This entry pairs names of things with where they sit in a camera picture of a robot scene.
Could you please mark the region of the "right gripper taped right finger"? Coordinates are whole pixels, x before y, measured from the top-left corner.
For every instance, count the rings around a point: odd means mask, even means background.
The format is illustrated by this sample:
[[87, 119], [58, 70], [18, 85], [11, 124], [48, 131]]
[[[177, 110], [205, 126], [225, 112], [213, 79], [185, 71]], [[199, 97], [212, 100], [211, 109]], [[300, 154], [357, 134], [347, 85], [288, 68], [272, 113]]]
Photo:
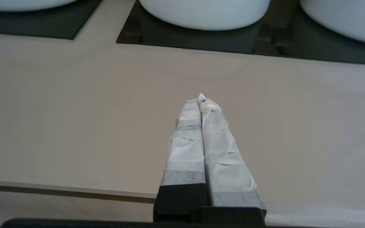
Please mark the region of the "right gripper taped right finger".
[[258, 185], [229, 130], [221, 107], [203, 94], [198, 99], [211, 205], [257, 208], [265, 218], [267, 210]]

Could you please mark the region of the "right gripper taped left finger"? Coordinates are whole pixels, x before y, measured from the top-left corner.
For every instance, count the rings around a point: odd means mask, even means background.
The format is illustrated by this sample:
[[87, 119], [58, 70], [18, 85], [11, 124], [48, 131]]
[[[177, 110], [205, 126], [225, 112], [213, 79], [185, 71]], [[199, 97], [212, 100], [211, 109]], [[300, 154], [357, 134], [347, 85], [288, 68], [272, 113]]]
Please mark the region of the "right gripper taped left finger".
[[207, 204], [201, 111], [198, 99], [192, 99], [184, 104], [169, 139], [153, 221], [188, 222], [191, 212]]

